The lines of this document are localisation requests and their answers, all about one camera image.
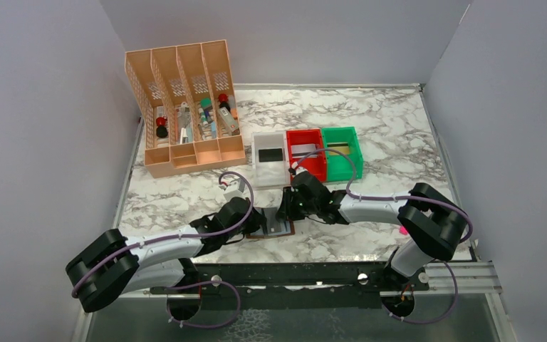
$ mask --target black bracket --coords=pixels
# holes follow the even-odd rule
[[[101,234],[66,266],[72,285],[108,255],[126,247],[126,240],[118,229]],[[94,312],[112,303],[123,292],[139,266],[137,257],[127,251],[98,269],[78,290],[83,310]]]
[[[412,196],[426,197],[458,207],[436,189],[426,183],[417,183]],[[410,233],[418,248],[431,257],[450,261],[462,237],[467,221],[457,212],[418,200],[408,200],[400,208],[397,218]]]
[[[402,290],[385,280],[385,262],[195,264],[195,268],[200,281],[219,277],[233,284],[241,297],[241,309],[380,309],[381,291]],[[419,273],[410,280],[415,291],[426,291],[429,286],[417,280]],[[150,292],[178,293],[162,287],[151,288]],[[200,297],[203,310],[229,310],[236,306],[234,293],[222,285],[203,286]],[[179,299],[167,302],[177,308],[185,303]]]

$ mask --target perforated plastic divider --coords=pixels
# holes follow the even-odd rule
[[[175,145],[179,140],[179,137],[177,137],[177,116],[175,115],[175,107],[169,95],[165,78],[162,77],[162,73],[158,67],[158,62],[153,55],[150,58],[150,66],[152,67],[152,73],[154,74],[154,79],[156,80],[157,90],[162,89],[162,91],[158,90],[158,93],[161,95],[162,105],[165,107],[165,115],[167,116],[169,145]]]
[[[185,98],[187,99],[186,102],[189,105],[189,112],[192,114],[193,140],[195,142],[202,141],[202,135],[200,134],[200,131],[198,130],[198,124],[197,124],[200,122],[200,116],[198,115],[196,106],[194,105],[194,99],[192,98],[192,91],[187,82],[187,77],[185,77],[185,71],[183,71],[183,65],[181,63],[181,58],[179,57],[179,54],[177,54],[177,67],[179,69],[179,76],[181,76],[181,82],[183,84]]]
[[[135,94],[135,99],[137,99],[137,104],[140,106],[140,110],[144,118],[146,130],[145,148],[154,148],[154,137],[151,134],[148,134],[148,132],[154,132],[154,109],[152,108],[152,104],[147,98],[147,95],[141,86],[140,80],[137,78],[135,70],[133,70],[133,66],[128,59],[125,60],[125,72],[127,73],[127,77],[131,83],[131,88]]]
[[[213,79],[215,80],[215,90],[223,91],[229,89],[229,79],[227,77],[227,72],[222,71],[221,73],[214,73]]]
[[[204,75],[192,76],[192,86],[196,94],[208,93],[207,77]]]
[[[181,81],[181,78],[169,80],[169,84],[171,85],[171,89],[173,90],[174,96],[185,95],[185,89],[183,88],[183,82]]]
[[[204,66],[204,73],[209,75],[209,68],[207,67],[207,60],[204,57],[204,49],[202,48],[202,45],[200,45],[200,53],[202,55],[202,65]],[[219,106],[217,105],[217,101],[215,101],[215,97],[213,96],[213,87],[211,84],[210,77],[206,77],[205,81],[207,82],[207,89],[209,92],[209,96],[211,98],[211,103],[213,105],[213,121],[215,122],[215,127],[217,127],[217,137],[222,138],[223,137],[223,129],[222,125],[219,124],[219,121],[217,120],[217,109],[219,109]]]
[[[162,94],[160,92],[160,89],[158,89],[158,85],[156,82],[150,82],[147,84],[147,87],[152,91],[152,98],[155,100],[158,100],[159,98],[162,98]]]

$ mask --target white marble surface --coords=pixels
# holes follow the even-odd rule
[[[241,134],[249,163],[228,170],[252,178],[252,132],[355,126],[364,156],[363,179],[352,190],[392,193],[427,182],[450,197],[427,116],[416,90],[237,90]],[[156,234],[217,211],[224,203],[217,177],[222,169],[154,179],[137,154],[120,220],[128,236]],[[333,185],[334,189],[345,185]],[[256,191],[255,205],[277,207],[281,190]],[[397,226],[376,223],[326,225],[295,222],[295,235],[247,240],[196,258],[198,262],[309,262],[387,260],[409,239]],[[470,259],[465,244],[454,259]]]

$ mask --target plastic bin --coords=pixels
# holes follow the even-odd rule
[[[306,152],[322,148],[322,133],[320,130],[288,130],[286,131],[288,144],[288,156],[290,165],[298,162]],[[320,182],[326,181],[326,156],[324,153],[316,153],[305,159],[301,165]]]
[[[260,132],[251,135],[254,184],[256,187],[289,185],[286,132]]]
[[[362,177],[364,157],[354,127],[322,128],[322,140],[324,147],[334,148],[348,155],[357,169],[357,179]],[[353,169],[342,155],[326,152],[326,162],[328,164],[327,181],[337,182],[351,179]]]

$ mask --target organizer compartment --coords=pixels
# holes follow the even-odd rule
[[[231,79],[231,67],[227,51],[226,41],[211,41],[202,44],[202,55],[204,65],[208,70],[209,84],[213,94],[213,106],[215,109],[219,108],[219,95],[225,94],[228,97],[234,96],[235,98],[234,82]],[[237,120],[238,114],[235,106],[232,107],[230,105],[230,113]],[[223,135],[223,132],[226,132],[228,136],[232,136],[231,132],[227,132],[219,116],[217,117],[217,132],[221,134],[220,136]]]
[[[215,98],[221,92],[234,96],[226,41],[170,46],[125,54],[125,70],[145,121],[145,165],[153,177],[202,171],[246,163],[240,135],[230,136],[218,121]],[[208,98],[216,137],[202,139],[198,105]],[[181,128],[187,125],[178,108],[189,105],[192,141],[182,143]],[[156,136],[158,113],[167,117],[167,138]]]
[[[159,147],[145,151],[145,167],[153,177],[164,177],[174,172],[170,162],[169,148]]]
[[[246,158],[244,145],[242,144],[242,136],[219,139],[219,149],[221,150],[222,160],[237,160]]]

